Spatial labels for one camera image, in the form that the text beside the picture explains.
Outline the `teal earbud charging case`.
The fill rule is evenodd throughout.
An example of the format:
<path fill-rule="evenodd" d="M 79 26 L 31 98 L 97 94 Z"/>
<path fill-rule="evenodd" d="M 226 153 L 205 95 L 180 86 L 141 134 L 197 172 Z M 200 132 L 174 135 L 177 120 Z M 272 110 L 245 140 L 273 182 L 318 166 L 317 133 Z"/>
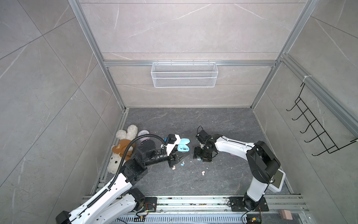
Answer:
<path fill-rule="evenodd" d="M 189 139 L 183 138 L 180 140 L 179 144 L 177 145 L 177 150 L 179 152 L 189 152 L 189 146 L 188 144 L 190 143 Z"/>

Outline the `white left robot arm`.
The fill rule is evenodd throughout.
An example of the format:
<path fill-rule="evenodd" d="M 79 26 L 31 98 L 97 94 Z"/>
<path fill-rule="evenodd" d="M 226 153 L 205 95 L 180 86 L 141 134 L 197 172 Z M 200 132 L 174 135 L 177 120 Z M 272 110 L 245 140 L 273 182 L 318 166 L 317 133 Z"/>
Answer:
<path fill-rule="evenodd" d="M 170 134 L 165 139 L 145 134 L 128 161 L 121 160 L 114 177 L 98 193 L 71 212 L 56 217 L 58 224 L 109 224 L 119 216 L 140 210 L 145 196 L 134 187 L 148 173 L 148 166 L 163 161 L 170 167 L 187 156 L 189 139 Z"/>

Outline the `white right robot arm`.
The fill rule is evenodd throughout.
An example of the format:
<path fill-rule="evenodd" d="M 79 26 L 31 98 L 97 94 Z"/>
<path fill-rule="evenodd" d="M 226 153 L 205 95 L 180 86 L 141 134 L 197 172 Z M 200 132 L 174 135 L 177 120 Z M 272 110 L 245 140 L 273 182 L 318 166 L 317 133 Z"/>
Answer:
<path fill-rule="evenodd" d="M 200 146 L 194 149 L 194 158 L 211 162 L 213 153 L 229 153 L 244 159 L 253 176 L 248 190 L 240 203 L 232 202 L 232 206 L 243 205 L 247 211 L 253 211 L 264 199 L 266 190 L 278 193 L 282 190 L 286 173 L 280 169 L 281 163 L 268 145 L 263 141 L 247 143 L 230 139 L 221 134 L 209 135 L 201 130 L 196 134 Z"/>

